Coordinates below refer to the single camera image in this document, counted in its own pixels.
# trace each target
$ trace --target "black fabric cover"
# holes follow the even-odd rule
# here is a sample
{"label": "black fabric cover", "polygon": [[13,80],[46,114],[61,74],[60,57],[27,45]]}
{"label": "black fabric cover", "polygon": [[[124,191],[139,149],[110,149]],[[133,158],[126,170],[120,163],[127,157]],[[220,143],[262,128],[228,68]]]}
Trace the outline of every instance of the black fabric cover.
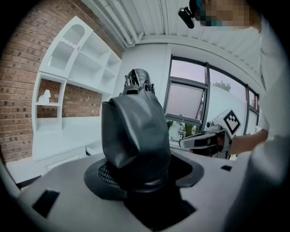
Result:
{"label": "black fabric cover", "polygon": [[161,178],[170,164],[169,135],[162,106],[143,87],[128,86],[102,103],[103,152],[128,181]]}

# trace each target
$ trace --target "window frame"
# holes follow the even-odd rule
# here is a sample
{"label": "window frame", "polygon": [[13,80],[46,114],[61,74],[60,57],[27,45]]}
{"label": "window frame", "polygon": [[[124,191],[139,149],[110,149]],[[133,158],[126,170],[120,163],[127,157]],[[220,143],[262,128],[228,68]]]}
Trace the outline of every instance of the window frame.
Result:
{"label": "window frame", "polygon": [[[205,83],[197,82],[197,81],[194,81],[194,80],[188,80],[188,79],[181,78],[181,77],[172,77],[171,76],[172,60],[179,60],[179,61],[189,62],[189,63],[193,63],[193,64],[197,64],[197,65],[203,66],[204,70],[205,70]],[[171,121],[184,122],[186,124],[191,124],[193,126],[198,126],[198,128],[199,128],[198,129],[198,133],[204,131],[205,125],[206,125],[206,121],[204,119],[208,117],[208,109],[209,109],[210,83],[211,83],[210,82],[210,69],[215,70],[217,72],[220,72],[223,75],[228,76],[232,80],[234,80],[237,83],[239,83],[242,86],[244,86],[245,95],[246,95],[246,105],[247,105],[246,123],[245,123],[244,132],[243,132],[243,134],[245,135],[246,132],[247,132],[248,121],[249,121],[249,112],[250,111],[252,111],[255,114],[257,114],[256,126],[258,125],[258,121],[259,121],[259,106],[258,106],[257,102],[259,101],[259,94],[257,94],[252,88],[250,88],[248,86],[248,84],[245,84],[243,81],[241,81],[240,79],[236,78],[232,74],[230,74],[230,73],[228,73],[228,72],[226,72],[226,71],[224,71],[224,70],[222,70],[222,69],[220,69],[218,67],[215,67],[215,66],[209,64],[208,62],[202,62],[202,61],[198,61],[198,60],[193,60],[193,59],[189,59],[189,58],[183,58],[183,57],[178,57],[178,56],[171,55],[170,67],[169,67],[169,77],[168,77],[168,81],[167,81],[165,101],[164,101],[164,106],[163,106],[165,118],[167,120],[171,120]],[[169,97],[168,94],[169,94],[171,83],[188,85],[188,86],[192,86],[192,87],[200,88],[200,89],[204,90],[203,114],[202,114],[201,120],[186,118],[186,117],[183,117],[183,116],[176,116],[176,115],[166,114],[166,109],[167,109],[167,104],[168,104],[168,97]],[[252,107],[250,105],[249,91],[251,91],[254,94],[254,96],[255,96],[255,107]]]}
{"label": "window frame", "polygon": [[[204,71],[205,71],[205,83],[201,83],[201,82],[197,82],[197,81],[189,80],[189,79],[185,79],[185,78],[180,78],[180,77],[172,77],[171,76],[172,60],[179,60],[179,61],[189,62],[189,63],[203,66]],[[168,98],[169,98],[169,90],[170,90],[170,85],[172,83],[203,89],[204,99],[203,99],[203,113],[202,113],[201,120],[191,119],[191,118],[187,118],[184,116],[177,116],[177,115],[172,115],[172,114],[166,113],[167,105],[168,105]],[[209,99],[209,94],[210,94],[210,89],[209,89],[210,86],[208,86],[208,83],[210,83],[210,75],[209,75],[209,65],[207,62],[203,63],[201,61],[196,61],[196,60],[192,60],[192,59],[188,59],[188,58],[176,57],[176,56],[171,55],[170,67],[169,67],[169,78],[168,78],[168,82],[167,82],[166,95],[165,95],[165,101],[164,101],[164,107],[163,107],[165,118],[167,120],[184,122],[186,124],[198,126],[198,133],[203,131],[205,128],[205,125],[206,125],[206,122],[204,121],[204,119],[207,118],[207,116],[208,116],[208,107],[209,107],[208,99]]]}

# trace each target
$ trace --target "gray surface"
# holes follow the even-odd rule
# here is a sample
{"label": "gray surface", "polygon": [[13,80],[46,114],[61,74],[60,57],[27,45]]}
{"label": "gray surface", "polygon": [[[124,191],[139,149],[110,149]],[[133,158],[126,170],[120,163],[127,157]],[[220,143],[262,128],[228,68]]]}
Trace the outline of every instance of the gray surface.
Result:
{"label": "gray surface", "polygon": [[[172,150],[200,163],[204,177],[191,188],[182,188],[182,198],[197,211],[182,222],[164,230],[175,231],[222,231],[224,217],[232,205],[247,166],[249,153],[236,161],[193,155]],[[98,160],[95,156],[72,161],[54,168],[39,178],[19,197],[31,206],[46,189],[60,192],[47,219],[56,226],[71,232],[150,232],[124,206],[123,202],[102,200],[85,185],[86,169]],[[230,172],[221,169],[232,166]]]}

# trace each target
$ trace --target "brick wall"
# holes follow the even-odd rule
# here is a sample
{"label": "brick wall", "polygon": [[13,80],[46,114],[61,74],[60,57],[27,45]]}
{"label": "brick wall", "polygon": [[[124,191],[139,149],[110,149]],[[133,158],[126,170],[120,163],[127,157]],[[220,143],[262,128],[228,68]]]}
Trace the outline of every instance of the brick wall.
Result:
{"label": "brick wall", "polygon": [[[32,155],[31,100],[35,78],[51,42],[74,16],[88,24],[120,58],[124,53],[80,0],[44,0],[35,6],[15,29],[0,60],[0,144],[6,162]],[[54,92],[51,85],[41,85],[40,91],[49,87]],[[100,102],[101,94],[67,85],[63,116],[97,116]],[[54,114],[53,109],[40,107],[39,116]]]}
{"label": "brick wall", "polygon": [[[60,83],[42,80],[39,88],[39,96],[49,89],[50,102],[58,102]],[[82,87],[67,84],[63,98],[63,117],[99,116],[102,94]],[[38,118],[57,117],[56,107],[38,106]]]}

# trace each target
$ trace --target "metal grille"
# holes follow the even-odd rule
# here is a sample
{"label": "metal grille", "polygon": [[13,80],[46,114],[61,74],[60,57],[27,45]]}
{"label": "metal grille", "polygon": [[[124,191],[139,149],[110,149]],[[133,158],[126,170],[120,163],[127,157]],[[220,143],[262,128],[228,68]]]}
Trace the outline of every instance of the metal grille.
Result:
{"label": "metal grille", "polygon": [[48,65],[64,70],[72,53],[73,47],[64,42],[59,42],[48,61]]}
{"label": "metal grille", "polygon": [[74,45],[77,45],[78,42],[82,39],[85,34],[85,29],[81,25],[73,25],[65,34],[64,38],[71,42]]}
{"label": "metal grille", "polygon": [[106,164],[104,164],[103,166],[99,168],[98,174],[102,181],[114,187],[119,187],[119,184],[111,176],[111,173],[109,169],[107,168]]}

